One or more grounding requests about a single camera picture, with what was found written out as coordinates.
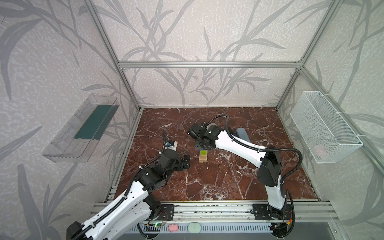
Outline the wood block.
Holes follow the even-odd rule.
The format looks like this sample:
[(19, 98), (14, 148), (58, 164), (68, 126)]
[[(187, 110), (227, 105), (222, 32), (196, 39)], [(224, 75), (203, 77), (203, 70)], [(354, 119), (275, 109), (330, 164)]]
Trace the wood block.
[(202, 157), (199, 155), (199, 162), (200, 163), (206, 163), (208, 161), (208, 153), (205, 157)]

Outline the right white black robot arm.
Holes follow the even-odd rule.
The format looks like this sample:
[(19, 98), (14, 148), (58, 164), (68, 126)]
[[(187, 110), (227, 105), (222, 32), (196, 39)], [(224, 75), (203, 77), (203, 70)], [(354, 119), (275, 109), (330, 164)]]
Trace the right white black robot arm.
[[(303, 162), (303, 155), (298, 149), (258, 146), (232, 135), (229, 129), (216, 125), (206, 128), (194, 123), (189, 127), (188, 135), (195, 140), (197, 150), (225, 150), (257, 167), (258, 180), (266, 188), (270, 208), (283, 210), (286, 205), (286, 196), (283, 193), (285, 179), (297, 171)], [(282, 174), (281, 152), (295, 152), (299, 159), (297, 165), (285, 175)]]

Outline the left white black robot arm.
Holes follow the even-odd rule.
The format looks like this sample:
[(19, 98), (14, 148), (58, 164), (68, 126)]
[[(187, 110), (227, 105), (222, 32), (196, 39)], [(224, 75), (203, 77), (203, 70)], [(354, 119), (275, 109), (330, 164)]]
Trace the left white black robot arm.
[(190, 168), (190, 156), (166, 149), (140, 167), (127, 189), (108, 206), (84, 223), (67, 228), (68, 240), (116, 240), (133, 226), (157, 219), (162, 204), (153, 192), (163, 187), (172, 174)]

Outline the blue-grey oval case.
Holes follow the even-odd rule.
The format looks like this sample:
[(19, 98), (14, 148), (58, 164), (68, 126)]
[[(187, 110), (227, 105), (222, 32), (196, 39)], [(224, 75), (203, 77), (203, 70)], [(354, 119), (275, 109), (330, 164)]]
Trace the blue-grey oval case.
[(250, 143), (250, 138), (244, 128), (237, 128), (236, 130), (238, 138)]

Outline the pale green round disc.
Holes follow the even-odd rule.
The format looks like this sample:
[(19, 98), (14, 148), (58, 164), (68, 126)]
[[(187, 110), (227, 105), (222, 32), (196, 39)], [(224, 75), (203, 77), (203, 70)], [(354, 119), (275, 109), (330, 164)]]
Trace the pale green round disc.
[(199, 223), (192, 222), (188, 225), (188, 232), (191, 234), (198, 234), (201, 232), (201, 230), (202, 226)]

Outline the pink object in basket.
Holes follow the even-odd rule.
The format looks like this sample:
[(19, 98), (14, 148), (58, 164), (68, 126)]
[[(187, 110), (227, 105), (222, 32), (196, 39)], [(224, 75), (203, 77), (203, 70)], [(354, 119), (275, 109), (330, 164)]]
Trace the pink object in basket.
[(315, 145), (314, 151), (318, 158), (325, 159), (328, 156), (328, 152), (323, 145)]

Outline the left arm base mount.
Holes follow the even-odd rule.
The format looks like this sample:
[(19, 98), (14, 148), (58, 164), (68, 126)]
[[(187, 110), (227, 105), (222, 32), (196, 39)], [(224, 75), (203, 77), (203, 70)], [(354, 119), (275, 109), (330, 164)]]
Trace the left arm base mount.
[(175, 213), (175, 205), (161, 204), (150, 215), (150, 219), (154, 221), (172, 221)]

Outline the clear plastic wall bin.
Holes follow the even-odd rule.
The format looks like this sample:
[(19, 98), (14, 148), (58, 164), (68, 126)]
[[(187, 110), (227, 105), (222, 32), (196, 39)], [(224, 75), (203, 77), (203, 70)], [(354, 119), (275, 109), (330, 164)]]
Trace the clear plastic wall bin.
[(86, 163), (120, 104), (117, 97), (90, 94), (44, 149), (54, 163)]

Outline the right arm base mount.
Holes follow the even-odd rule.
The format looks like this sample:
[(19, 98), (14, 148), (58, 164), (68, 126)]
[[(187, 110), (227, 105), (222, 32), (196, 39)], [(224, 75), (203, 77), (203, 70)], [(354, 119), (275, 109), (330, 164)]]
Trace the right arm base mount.
[(269, 204), (253, 204), (251, 214), (256, 220), (265, 221), (289, 221), (292, 218), (292, 205), (285, 204), (281, 210), (271, 207)]

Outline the aluminium frame crossbar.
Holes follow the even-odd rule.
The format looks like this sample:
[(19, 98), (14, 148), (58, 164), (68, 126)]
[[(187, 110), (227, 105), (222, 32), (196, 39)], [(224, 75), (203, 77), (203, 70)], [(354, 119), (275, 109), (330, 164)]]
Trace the aluminium frame crossbar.
[(248, 62), (202, 62), (202, 61), (121, 61), (121, 69), (130, 68), (299, 68), (296, 61), (248, 61)]

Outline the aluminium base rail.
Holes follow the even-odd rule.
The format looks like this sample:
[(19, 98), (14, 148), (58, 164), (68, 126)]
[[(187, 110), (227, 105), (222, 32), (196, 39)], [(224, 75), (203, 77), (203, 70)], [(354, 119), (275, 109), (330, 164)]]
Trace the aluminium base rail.
[[(265, 205), (259, 201), (170, 201), (162, 205), (174, 205), (172, 212), (164, 218), (168, 223), (251, 223), (251, 222), (287, 222), (291, 211), (280, 220), (272, 219), (268, 214), (254, 210), (253, 205)], [(330, 202), (314, 200), (294, 200), (296, 223), (339, 222), (339, 217)]]

